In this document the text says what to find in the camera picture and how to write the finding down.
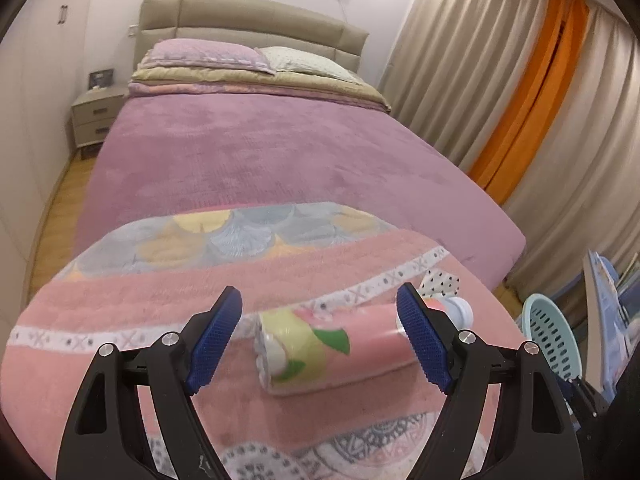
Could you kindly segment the light blue laundry basket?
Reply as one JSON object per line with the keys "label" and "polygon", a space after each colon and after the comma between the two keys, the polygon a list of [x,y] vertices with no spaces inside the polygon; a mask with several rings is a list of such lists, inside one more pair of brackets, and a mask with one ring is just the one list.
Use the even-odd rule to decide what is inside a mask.
{"label": "light blue laundry basket", "polygon": [[573,331],[551,299],[530,295],[516,324],[527,340],[538,344],[555,374],[565,380],[582,377],[582,360]]}

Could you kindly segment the purple bed with headboard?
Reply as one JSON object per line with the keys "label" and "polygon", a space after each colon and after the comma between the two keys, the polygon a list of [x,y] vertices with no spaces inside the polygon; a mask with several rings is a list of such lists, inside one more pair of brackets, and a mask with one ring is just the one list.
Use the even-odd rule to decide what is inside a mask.
{"label": "purple bed with headboard", "polygon": [[94,167],[75,248],[149,217],[320,202],[426,235],[488,288],[525,248],[477,184],[389,114],[229,93],[128,98]]}

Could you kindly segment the orange curtain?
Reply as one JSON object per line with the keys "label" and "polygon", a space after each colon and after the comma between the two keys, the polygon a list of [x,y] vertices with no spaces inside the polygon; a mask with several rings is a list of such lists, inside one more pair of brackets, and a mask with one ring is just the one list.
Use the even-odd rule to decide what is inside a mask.
{"label": "orange curtain", "polygon": [[498,205],[515,191],[559,113],[589,18],[586,0],[548,0],[524,74],[469,177]]}

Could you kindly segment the folded beige quilt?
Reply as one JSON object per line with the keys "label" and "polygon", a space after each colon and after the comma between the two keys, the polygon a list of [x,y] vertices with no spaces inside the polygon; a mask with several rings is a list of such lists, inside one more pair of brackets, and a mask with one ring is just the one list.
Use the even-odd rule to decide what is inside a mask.
{"label": "folded beige quilt", "polygon": [[378,90],[364,82],[299,73],[275,75],[249,70],[212,70],[199,67],[139,68],[128,84],[130,96],[164,94],[265,94],[363,107],[390,114]]}

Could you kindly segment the white dotted pillow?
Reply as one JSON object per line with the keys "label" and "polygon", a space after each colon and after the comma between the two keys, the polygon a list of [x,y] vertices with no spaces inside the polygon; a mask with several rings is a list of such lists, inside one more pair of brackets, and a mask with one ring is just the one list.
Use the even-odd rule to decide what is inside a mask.
{"label": "white dotted pillow", "polygon": [[349,70],[322,55],[288,47],[260,48],[259,52],[276,72],[314,75],[350,82],[351,84],[361,84],[361,80]]}

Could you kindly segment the purple pillow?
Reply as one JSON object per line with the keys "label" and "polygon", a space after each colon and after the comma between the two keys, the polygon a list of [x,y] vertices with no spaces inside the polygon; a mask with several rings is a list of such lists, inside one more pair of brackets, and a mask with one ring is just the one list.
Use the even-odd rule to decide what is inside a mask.
{"label": "purple pillow", "polygon": [[273,75],[262,52],[231,42],[174,38],[159,41],[138,64],[142,68],[199,67],[213,70],[249,70]]}

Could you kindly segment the beige curtain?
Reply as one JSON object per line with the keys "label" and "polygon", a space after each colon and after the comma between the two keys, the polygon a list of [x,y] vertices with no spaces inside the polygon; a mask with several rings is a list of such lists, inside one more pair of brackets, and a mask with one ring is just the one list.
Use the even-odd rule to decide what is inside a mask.
{"label": "beige curtain", "polygon": [[[509,105],[548,0],[414,0],[382,89],[392,111],[469,175]],[[509,274],[555,294],[588,250],[624,263],[639,247],[639,43],[586,0],[570,88],[502,210],[526,239]]]}

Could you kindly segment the white wardrobe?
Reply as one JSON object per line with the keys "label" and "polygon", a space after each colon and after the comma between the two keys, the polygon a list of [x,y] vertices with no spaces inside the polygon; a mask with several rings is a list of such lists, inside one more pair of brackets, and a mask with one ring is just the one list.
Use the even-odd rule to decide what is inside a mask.
{"label": "white wardrobe", "polygon": [[90,0],[26,0],[1,41],[1,325],[26,300],[40,224],[70,159]]}

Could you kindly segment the pink bottle white cap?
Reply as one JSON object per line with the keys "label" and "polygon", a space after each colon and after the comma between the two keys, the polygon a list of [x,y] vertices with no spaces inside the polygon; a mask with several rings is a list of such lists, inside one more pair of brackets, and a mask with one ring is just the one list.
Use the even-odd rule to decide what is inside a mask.
{"label": "pink bottle white cap", "polygon": [[456,326],[457,330],[470,330],[474,323],[471,305],[458,296],[426,298],[425,304],[430,309],[442,311]]}

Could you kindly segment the light blue desk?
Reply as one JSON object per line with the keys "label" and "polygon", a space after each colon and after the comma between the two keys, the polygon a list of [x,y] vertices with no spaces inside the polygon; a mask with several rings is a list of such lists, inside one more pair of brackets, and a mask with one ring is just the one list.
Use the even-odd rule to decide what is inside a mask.
{"label": "light blue desk", "polygon": [[634,352],[627,315],[604,260],[590,250],[582,259],[587,303],[585,380],[608,402]]}

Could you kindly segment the pink tissue pack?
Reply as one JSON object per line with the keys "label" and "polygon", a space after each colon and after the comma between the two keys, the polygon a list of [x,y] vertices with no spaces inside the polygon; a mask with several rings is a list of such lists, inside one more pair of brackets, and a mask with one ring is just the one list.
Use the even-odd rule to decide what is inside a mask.
{"label": "pink tissue pack", "polygon": [[362,382],[416,360],[392,304],[265,311],[254,348],[258,378],[273,396]]}

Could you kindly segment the black photo frame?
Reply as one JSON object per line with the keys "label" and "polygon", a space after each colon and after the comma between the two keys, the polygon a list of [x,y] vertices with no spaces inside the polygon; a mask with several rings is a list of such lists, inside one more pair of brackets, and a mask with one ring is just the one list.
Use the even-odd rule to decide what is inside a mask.
{"label": "black photo frame", "polygon": [[111,87],[112,84],[114,84],[114,70],[112,68],[96,70],[88,76],[89,90],[108,88]]}

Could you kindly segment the beige nightstand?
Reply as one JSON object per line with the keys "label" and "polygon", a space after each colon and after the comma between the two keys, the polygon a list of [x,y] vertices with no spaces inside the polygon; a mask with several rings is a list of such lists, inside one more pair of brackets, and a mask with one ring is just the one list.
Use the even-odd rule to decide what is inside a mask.
{"label": "beige nightstand", "polygon": [[74,142],[82,159],[94,156],[104,143],[128,96],[127,86],[86,91],[70,108]]}

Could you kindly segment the pink elephant blanket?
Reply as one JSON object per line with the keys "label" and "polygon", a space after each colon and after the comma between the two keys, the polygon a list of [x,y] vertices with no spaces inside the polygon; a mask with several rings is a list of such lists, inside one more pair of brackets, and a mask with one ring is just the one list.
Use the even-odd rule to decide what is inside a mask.
{"label": "pink elephant blanket", "polygon": [[262,312],[395,305],[428,269],[460,278],[472,330],[515,348],[520,330],[442,244],[334,203],[187,212],[121,226],[72,260],[18,319],[1,365],[1,406],[36,464],[54,474],[76,393],[99,346],[143,348],[182,330],[227,286],[243,315],[213,382],[194,396],[235,479],[400,479],[444,396],[416,360],[362,382],[273,396],[254,339]]}

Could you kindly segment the white heart pattern paper bag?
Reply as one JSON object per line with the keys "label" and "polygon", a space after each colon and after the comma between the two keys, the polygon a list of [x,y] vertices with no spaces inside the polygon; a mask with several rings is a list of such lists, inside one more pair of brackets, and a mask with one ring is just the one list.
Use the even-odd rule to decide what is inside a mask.
{"label": "white heart pattern paper bag", "polygon": [[428,269],[418,287],[422,298],[447,298],[459,295],[460,278],[457,275],[434,268]]}

